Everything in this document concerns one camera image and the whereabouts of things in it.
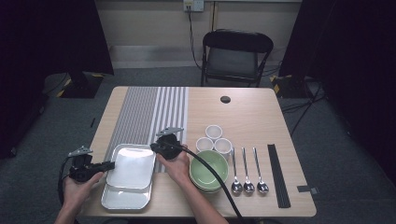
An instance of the gray carpet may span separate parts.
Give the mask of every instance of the gray carpet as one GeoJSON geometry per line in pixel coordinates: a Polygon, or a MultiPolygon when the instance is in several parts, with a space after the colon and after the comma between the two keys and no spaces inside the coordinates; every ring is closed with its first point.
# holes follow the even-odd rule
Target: gray carpet
{"type": "MultiPolygon", "coordinates": [[[[49,93],[46,110],[18,145],[17,157],[0,160],[0,223],[54,221],[61,207],[56,191],[60,165],[68,152],[91,144],[114,87],[200,85],[200,70],[196,67],[117,69],[115,73],[114,77],[105,77],[94,99],[57,98],[61,86],[49,93]]],[[[44,91],[56,87],[63,77],[63,74],[48,77],[44,91]]],[[[214,80],[208,85],[241,86],[214,80]]],[[[272,88],[268,77],[263,79],[261,87],[272,88]]],[[[318,84],[310,83],[309,87],[315,91],[318,84]]],[[[282,107],[305,102],[307,99],[279,99],[282,107]]],[[[301,109],[285,114],[290,131],[303,112],[301,109]]],[[[312,218],[276,218],[277,221],[396,223],[396,189],[374,159],[349,137],[342,119],[328,101],[321,100],[309,108],[295,129],[292,140],[306,180],[319,190],[319,194],[313,195],[318,212],[312,218]]],[[[103,223],[107,218],[78,220],[82,224],[103,223]]],[[[156,219],[148,223],[165,221],[156,219]]]]}

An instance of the stand base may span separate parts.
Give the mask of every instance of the stand base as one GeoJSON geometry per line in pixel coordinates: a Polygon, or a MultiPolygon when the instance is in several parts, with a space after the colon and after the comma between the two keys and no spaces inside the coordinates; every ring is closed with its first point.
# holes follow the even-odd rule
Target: stand base
{"type": "Polygon", "coordinates": [[[58,93],[61,98],[94,98],[100,84],[102,83],[103,76],[101,75],[87,75],[87,87],[79,87],[73,84],[71,79],[66,81],[62,90],[58,93]]]}
{"type": "Polygon", "coordinates": [[[299,81],[292,76],[270,77],[277,97],[280,98],[312,98],[312,92],[304,81],[299,81]]]}

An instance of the metal spoon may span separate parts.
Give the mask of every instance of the metal spoon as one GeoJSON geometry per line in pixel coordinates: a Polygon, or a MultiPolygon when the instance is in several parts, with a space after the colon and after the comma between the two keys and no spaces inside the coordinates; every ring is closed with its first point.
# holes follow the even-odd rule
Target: metal spoon
{"type": "Polygon", "coordinates": [[[265,194],[269,191],[269,189],[267,184],[265,184],[265,182],[262,181],[262,174],[260,173],[259,160],[257,159],[257,150],[255,147],[253,148],[253,153],[254,153],[254,159],[256,160],[257,172],[259,172],[259,179],[260,179],[260,182],[257,184],[257,189],[259,190],[259,192],[265,194]]]}
{"type": "Polygon", "coordinates": [[[244,164],[245,164],[245,173],[247,175],[247,181],[245,181],[244,189],[247,193],[254,192],[254,185],[248,180],[248,167],[247,167],[247,156],[245,155],[245,148],[242,147],[242,153],[244,156],[244,164]]]}
{"type": "Polygon", "coordinates": [[[235,151],[235,149],[233,148],[233,150],[231,150],[231,154],[233,155],[233,175],[234,175],[235,181],[231,185],[231,189],[233,190],[234,193],[239,194],[242,192],[242,184],[239,183],[238,179],[236,178],[235,152],[234,151],[235,151]]]}

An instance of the black chair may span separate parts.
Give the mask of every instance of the black chair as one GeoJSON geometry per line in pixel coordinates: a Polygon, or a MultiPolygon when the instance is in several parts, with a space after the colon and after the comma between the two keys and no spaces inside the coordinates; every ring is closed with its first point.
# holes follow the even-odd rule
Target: black chair
{"type": "Polygon", "coordinates": [[[274,43],[266,35],[237,30],[215,30],[204,36],[201,86],[208,78],[256,83],[274,43]],[[259,65],[259,56],[263,56],[259,65]]]}

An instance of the black chopsticks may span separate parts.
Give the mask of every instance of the black chopsticks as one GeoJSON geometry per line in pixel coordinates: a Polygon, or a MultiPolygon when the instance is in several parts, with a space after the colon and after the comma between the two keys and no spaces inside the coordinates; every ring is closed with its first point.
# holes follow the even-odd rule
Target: black chopsticks
{"type": "Polygon", "coordinates": [[[282,169],[280,168],[275,145],[268,145],[268,154],[270,156],[271,168],[274,176],[277,205],[279,208],[289,208],[291,207],[289,194],[286,190],[285,179],[283,178],[282,169]]]}

